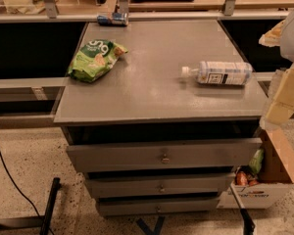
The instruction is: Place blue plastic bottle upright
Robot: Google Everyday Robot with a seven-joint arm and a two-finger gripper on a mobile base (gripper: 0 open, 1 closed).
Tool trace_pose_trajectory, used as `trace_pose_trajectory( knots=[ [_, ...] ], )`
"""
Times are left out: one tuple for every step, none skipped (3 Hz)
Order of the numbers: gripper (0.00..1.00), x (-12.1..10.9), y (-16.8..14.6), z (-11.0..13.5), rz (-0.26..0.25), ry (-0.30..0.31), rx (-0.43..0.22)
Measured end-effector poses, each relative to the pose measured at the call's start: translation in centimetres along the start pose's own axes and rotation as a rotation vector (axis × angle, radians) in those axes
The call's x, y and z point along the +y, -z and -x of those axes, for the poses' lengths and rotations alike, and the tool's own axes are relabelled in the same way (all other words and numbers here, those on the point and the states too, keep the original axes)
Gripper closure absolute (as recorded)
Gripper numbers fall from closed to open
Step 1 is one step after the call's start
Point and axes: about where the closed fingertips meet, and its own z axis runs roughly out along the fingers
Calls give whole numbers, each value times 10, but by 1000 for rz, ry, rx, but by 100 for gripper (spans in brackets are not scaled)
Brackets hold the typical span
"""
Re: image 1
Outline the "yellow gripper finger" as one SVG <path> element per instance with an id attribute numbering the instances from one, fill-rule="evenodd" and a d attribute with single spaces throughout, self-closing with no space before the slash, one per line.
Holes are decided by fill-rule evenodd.
<path id="1" fill-rule="evenodd" d="M 267 47 L 275 47 L 280 45 L 280 37 L 285 21 L 276 24 L 272 29 L 263 34 L 259 39 L 259 43 Z"/>
<path id="2" fill-rule="evenodd" d="M 275 125 L 286 123 L 294 114 L 294 64 L 282 74 L 265 114 L 267 122 Z"/>

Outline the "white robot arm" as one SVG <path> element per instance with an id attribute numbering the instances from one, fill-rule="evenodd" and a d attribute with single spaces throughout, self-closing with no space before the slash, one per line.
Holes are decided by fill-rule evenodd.
<path id="1" fill-rule="evenodd" d="M 290 69 L 276 73 L 270 84 L 271 93 L 260 120 L 262 129 L 275 129 L 294 114 L 294 10 L 259 39 L 267 47 L 278 46 L 282 58 L 292 62 Z"/>

